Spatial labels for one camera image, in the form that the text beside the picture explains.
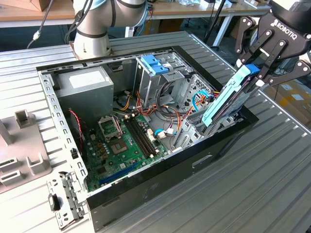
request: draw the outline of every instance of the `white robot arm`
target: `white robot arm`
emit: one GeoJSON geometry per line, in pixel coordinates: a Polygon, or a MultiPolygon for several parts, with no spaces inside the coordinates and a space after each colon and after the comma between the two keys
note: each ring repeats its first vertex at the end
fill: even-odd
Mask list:
{"type": "Polygon", "coordinates": [[[81,59],[107,56],[111,46],[107,35],[108,27],[135,27],[147,17],[147,0],[74,0],[77,14],[91,4],[82,23],[77,28],[74,51],[81,59]]]}

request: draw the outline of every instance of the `sticker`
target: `sticker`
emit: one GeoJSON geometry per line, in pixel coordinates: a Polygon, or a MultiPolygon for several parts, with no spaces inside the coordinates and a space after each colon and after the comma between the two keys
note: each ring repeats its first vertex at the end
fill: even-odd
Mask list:
{"type": "Polygon", "coordinates": [[[287,90],[287,91],[292,90],[292,87],[289,86],[288,84],[281,84],[281,86],[282,86],[285,90],[287,90]]]}
{"type": "Polygon", "coordinates": [[[167,67],[171,67],[171,64],[165,63],[165,64],[163,64],[163,66],[167,68],[167,67]]]}
{"type": "Polygon", "coordinates": [[[79,88],[83,86],[105,82],[105,79],[102,76],[102,74],[97,70],[85,74],[73,75],[69,78],[69,81],[71,82],[73,88],[79,88]]]}
{"type": "Polygon", "coordinates": [[[295,100],[304,100],[299,94],[292,95],[292,97],[294,97],[295,100]]]}

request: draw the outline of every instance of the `metal table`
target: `metal table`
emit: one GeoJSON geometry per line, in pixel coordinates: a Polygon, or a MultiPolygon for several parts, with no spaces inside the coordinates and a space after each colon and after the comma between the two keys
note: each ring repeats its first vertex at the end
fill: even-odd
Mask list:
{"type": "MultiPolygon", "coordinates": [[[[221,83],[234,69],[186,32],[112,41],[116,54],[180,45],[221,83]]],[[[66,169],[35,67],[73,61],[69,46],[0,53],[0,118],[37,117],[53,172],[66,169]]],[[[105,228],[105,233],[304,232],[311,224],[311,133],[262,92],[246,106],[254,129],[211,166],[105,228]]],[[[57,232],[45,176],[0,195],[4,232],[57,232]]],[[[69,232],[92,232],[84,218],[69,232]]]]}

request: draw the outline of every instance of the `metal bracket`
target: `metal bracket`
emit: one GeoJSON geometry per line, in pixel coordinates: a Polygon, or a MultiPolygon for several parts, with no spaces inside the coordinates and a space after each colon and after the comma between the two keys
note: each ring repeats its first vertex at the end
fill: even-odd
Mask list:
{"type": "Polygon", "coordinates": [[[245,54],[244,48],[250,44],[251,31],[258,25],[259,19],[251,17],[242,17],[240,20],[240,27],[238,32],[237,43],[235,45],[235,52],[238,54],[245,54]]]}
{"type": "Polygon", "coordinates": [[[84,201],[78,203],[76,192],[81,190],[81,186],[74,172],[59,172],[59,177],[47,181],[47,185],[51,210],[56,211],[60,230],[79,221],[88,212],[84,201]]]}
{"type": "Polygon", "coordinates": [[[272,30],[267,30],[259,39],[250,47],[249,51],[242,56],[241,62],[243,65],[252,62],[261,53],[260,48],[273,36],[272,30]]]}

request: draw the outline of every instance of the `blue cable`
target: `blue cable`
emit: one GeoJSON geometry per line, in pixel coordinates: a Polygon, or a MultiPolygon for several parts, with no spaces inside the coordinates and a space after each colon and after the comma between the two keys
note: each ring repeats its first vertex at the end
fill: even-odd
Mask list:
{"type": "Polygon", "coordinates": [[[159,132],[162,132],[162,131],[164,131],[163,129],[159,129],[159,130],[157,130],[157,131],[155,131],[155,136],[159,133],[159,132]]]}
{"type": "Polygon", "coordinates": [[[195,103],[195,96],[198,95],[198,94],[204,95],[204,96],[206,96],[207,98],[208,98],[208,97],[214,96],[214,95],[208,94],[208,93],[206,93],[206,92],[204,92],[204,91],[198,91],[197,93],[195,93],[195,94],[193,95],[193,97],[192,97],[192,105],[193,105],[193,108],[195,109],[196,112],[199,111],[199,109],[198,109],[198,107],[196,106],[196,103],[195,103]]]}
{"type": "Polygon", "coordinates": [[[142,30],[144,29],[144,26],[145,26],[145,22],[142,24],[141,30],[139,31],[139,33],[137,34],[137,36],[140,35],[140,33],[142,32],[142,30]]]}
{"type": "Polygon", "coordinates": [[[162,131],[164,131],[164,130],[163,130],[163,129],[159,129],[159,130],[155,131],[155,136],[156,136],[159,132],[162,132],[162,131]]]}

